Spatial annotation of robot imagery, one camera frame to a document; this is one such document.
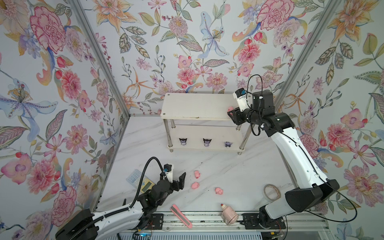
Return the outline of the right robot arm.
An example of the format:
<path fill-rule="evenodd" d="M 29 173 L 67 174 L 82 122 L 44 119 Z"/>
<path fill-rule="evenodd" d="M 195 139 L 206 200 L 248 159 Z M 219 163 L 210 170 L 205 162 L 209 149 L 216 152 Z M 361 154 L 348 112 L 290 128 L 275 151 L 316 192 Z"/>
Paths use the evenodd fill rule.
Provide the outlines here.
<path fill-rule="evenodd" d="M 302 143 L 295 125 L 285 113 L 276 113 L 270 91 L 249 93 L 244 88 L 233 94 L 238 107 L 228 111 L 234 124 L 249 123 L 265 131 L 276 144 L 286 167 L 291 171 L 296 188 L 259 209 L 257 223 L 268 228 L 272 223 L 294 213 L 302 213 L 338 193 L 337 180 L 330 180 L 315 164 Z"/>

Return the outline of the small pink toy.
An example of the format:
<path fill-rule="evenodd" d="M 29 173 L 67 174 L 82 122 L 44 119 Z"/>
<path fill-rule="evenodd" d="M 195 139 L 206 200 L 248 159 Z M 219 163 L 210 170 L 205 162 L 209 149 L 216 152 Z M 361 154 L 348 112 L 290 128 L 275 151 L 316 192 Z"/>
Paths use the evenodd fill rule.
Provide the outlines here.
<path fill-rule="evenodd" d="M 194 182 L 194 183 L 191 185 L 191 188 L 192 188 L 193 190 L 195 190 L 195 189 L 199 188 L 199 186 L 200 186 L 200 184 L 199 184 L 198 182 Z"/>

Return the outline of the Kuromi figure black purple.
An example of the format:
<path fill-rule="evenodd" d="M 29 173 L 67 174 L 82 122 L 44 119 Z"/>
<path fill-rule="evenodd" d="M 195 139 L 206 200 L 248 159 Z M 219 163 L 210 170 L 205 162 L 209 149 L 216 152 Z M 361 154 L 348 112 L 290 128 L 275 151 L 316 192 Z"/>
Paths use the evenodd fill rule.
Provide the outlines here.
<path fill-rule="evenodd" d="M 187 138 L 179 138 L 179 141 L 181 143 L 182 146 L 186 146 L 187 145 Z"/>

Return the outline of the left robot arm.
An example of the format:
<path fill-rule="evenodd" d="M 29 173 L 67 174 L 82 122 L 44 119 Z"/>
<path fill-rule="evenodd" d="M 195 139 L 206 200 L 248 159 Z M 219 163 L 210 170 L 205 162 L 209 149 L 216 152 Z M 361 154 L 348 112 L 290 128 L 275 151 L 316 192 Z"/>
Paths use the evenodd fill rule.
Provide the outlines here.
<path fill-rule="evenodd" d="M 152 161 L 156 161 L 160 167 L 160 179 L 151 189 L 141 193 L 145 173 Z M 142 171 L 135 197 L 130 204 L 104 212 L 82 210 L 57 231 L 55 238 L 57 240 L 104 240 L 125 230 L 142 230 L 169 195 L 184 189 L 187 173 L 182 173 L 177 180 L 174 180 L 173 170 L 173 165 L 162 166 L 158 158 L 149 158 Z"/>

